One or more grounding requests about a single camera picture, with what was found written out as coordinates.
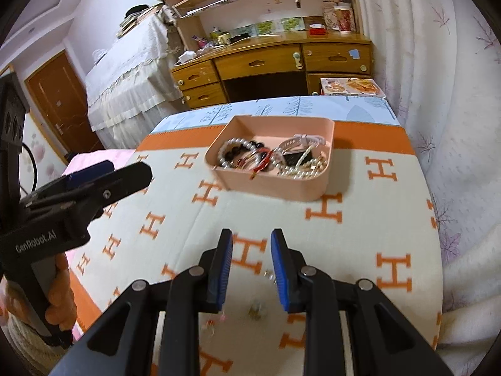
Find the left hand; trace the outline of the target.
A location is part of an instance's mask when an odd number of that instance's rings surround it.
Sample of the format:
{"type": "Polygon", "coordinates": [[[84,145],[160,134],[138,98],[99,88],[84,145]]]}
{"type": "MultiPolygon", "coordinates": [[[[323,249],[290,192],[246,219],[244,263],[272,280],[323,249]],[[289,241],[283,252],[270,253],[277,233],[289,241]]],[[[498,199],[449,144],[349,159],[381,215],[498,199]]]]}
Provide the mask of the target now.
{"type": "MultiPolygon", "coordinates": [[[[57,274],[51,284],[48,294],[49,308],[46,310],[45,319],[60,330],[72,330],[77,318],[74,293],[70,287],[70,271],[66,254],[55,256],[57,274]]],[[[14,290],[7,279],[1,281],[1,315],[16,316],[20,321],[30,324],[28,318],[28,305],[22,295],[14,290]]]]}

